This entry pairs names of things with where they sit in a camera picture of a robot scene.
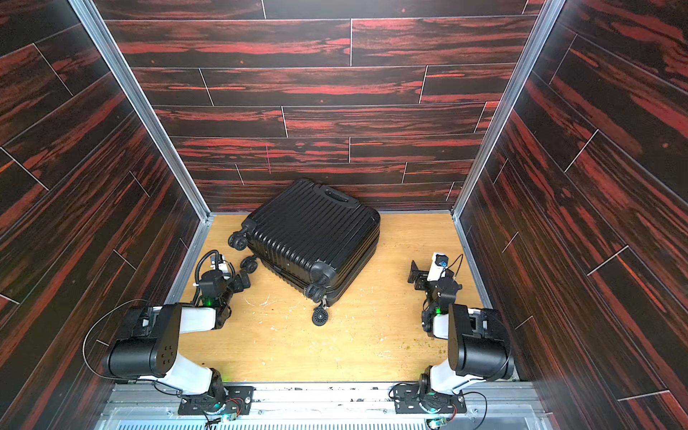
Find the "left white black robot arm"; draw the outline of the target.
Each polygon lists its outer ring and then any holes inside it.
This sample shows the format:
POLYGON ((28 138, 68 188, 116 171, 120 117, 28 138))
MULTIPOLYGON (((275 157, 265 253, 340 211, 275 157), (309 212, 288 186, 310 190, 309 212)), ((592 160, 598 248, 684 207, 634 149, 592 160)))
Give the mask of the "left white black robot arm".
POLYGON ((87 358, 88 331, 82 342, 84 364, 99 378, 159 383, 187 401, 209 401, 217 410, 228 400, 220 372, 185 358, 178 352, 179 338, 221 329, 231 316, 229 302, 251 287, 249 275, 257 267, 257 258, 249 256, 235 270, 219 251, 211 250, 195 267, 191 302, 129 309, 124 333, 107 346, 99 368, 87 358))

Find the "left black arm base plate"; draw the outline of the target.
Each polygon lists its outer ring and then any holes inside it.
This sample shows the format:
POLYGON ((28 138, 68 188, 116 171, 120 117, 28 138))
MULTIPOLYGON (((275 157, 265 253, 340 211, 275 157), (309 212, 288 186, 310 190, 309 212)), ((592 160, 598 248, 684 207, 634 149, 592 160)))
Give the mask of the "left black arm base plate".
POLYGON ((254 397, 254 386, 225 385, 224 395, 213 396, 209 393, 183 395, 177 414, 180 416, 248 415, 254 397))

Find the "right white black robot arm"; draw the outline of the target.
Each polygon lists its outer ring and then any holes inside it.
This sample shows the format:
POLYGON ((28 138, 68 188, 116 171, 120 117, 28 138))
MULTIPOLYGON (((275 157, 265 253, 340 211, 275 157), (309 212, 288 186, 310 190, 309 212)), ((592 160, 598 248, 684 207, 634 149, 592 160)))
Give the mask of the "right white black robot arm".
POLYGON ((426 294, 421 326, 431 338, 447 342, 447 358, 419 379, 421 401, 459 394, 480 382, 508 380, 515 370, 512 342, 499 313, 456 302, 462 289, 446 254, 433 254, 430 269, 410 264, 408 283, 426 294))

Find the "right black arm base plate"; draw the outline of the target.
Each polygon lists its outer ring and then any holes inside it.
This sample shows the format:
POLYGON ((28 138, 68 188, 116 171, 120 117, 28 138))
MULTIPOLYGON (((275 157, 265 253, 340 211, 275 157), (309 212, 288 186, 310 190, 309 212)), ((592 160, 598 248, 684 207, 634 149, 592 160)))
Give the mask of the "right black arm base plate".
POLYGON ((464 399, 422 388, 419 383, 396 383, 388 392, 397 414, 464 414, 464 399))

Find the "black ribbed hard-shell suitcase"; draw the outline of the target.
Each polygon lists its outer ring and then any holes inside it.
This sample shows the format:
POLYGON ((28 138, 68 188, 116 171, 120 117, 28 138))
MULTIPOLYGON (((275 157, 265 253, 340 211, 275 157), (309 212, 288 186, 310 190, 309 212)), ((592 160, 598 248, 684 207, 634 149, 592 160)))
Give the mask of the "black ribbed hard-shell suitcase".
POLYGON ((228 245, 250 249, 283 281, 312 300, 312 322, 333 306, 370 261, 380 238, 374 208, 308 178, 294 181, 251 212, 228 245))

